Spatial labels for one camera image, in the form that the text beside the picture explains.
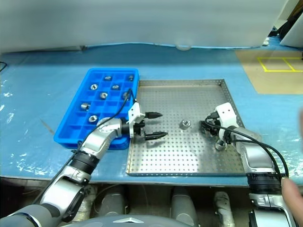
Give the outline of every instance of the metal nut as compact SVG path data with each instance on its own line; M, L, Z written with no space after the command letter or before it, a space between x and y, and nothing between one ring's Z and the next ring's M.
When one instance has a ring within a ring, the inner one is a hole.
M134 80L134 76L133 76L133 75L130 75L130 76L128 77L128 80L129 80L129 81L133 81L133 80Z
M104 80L111 81L112 77L111 76L106 76L106 77L104 77Z
M81 109L88 111L90 108L90 104L89 103L82 103L81 104Z
M191 125L190 121L182 120L182 121L180 122L179 127L180 127L180 129L182 129L182 130L186 130L186 129L188 129L188 128L190 127L190 125Z
M106 99L107 98L107 93L106 92L101 92L100 93L100 98L103 99L103 100Z
M96 115L92 115L89 117L89 122L92 123L92 122L95 122L96 120L98 120L98 117Z
M127 92L124 92L123 95L122 95L122 99L125 100L126 96L127 96Z
M96 90L97 88L98 88L98 84L92 84L90 86L90 89L92 89L92 90Z
M227 144L221 139L217 140L217 142L214 144L214 148L217 151L224 151L226 149L226 147L227 147Z
M119 88L120 88L119 85L113 85L113 86L112 86L112 89L113 89L113 90L119 90Z

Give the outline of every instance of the white wall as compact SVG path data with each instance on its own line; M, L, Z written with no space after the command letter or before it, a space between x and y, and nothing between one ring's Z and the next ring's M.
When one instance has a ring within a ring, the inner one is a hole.
M0 0L0 52L144 42L262 45L287 0Z

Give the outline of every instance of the blue plastic tray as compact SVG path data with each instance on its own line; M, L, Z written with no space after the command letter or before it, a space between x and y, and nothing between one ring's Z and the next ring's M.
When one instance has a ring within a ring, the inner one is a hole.
M131 88L136 97L138 82L137 69L90 69L65 113L53 137L54 141L67 148L77 148L78 141L82 141L100 119L111 117L118 111L124 101L124 92ZM96 90L90 88L93 84L98 85ZM118 85L119 89L113 89L114 85ZM100 97L102 92L107 93L104 100ZM82 103L90 104L90 108L82 109ZM133 99L130 98L117 117L128 119L127 112L132 103ZM92 115L96 115L98 120L90 123L89 117ZM125 136L113 140L109 149L125 149L128 145L129 137Z

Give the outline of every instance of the floor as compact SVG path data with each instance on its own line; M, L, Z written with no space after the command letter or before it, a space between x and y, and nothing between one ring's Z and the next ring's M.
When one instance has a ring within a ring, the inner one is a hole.
M237 50L235 53L258 94L303 94L300 51Z
M96 185L99 191L108 185ZM128 201L129 214L149 214L155 216L170 216L170 199L173 186L164 185L124 185ZM31 204L33 199L39 194L41 187L33 188L16 186L1 181L1 217L8 215L17 209ZM228 193L231 201L231 208L236 226L248 226L248 212L251 210L247 188L219 188L219 187L187 187L196 208L199 223L201 226L218 227L219 219L215 215L213 198L216 191ZM100 206L104 193L96 198L96 208ZM96 217L92 209L91 217Z

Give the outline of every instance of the human hand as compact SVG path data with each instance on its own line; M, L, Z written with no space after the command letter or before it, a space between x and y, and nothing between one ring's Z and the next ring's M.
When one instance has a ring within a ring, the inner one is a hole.
M300 132L303 138L303 110L300 113ZM299 188L288 178L282 178L281 186L285 203L299 226L303 227L303 197L300 194Z

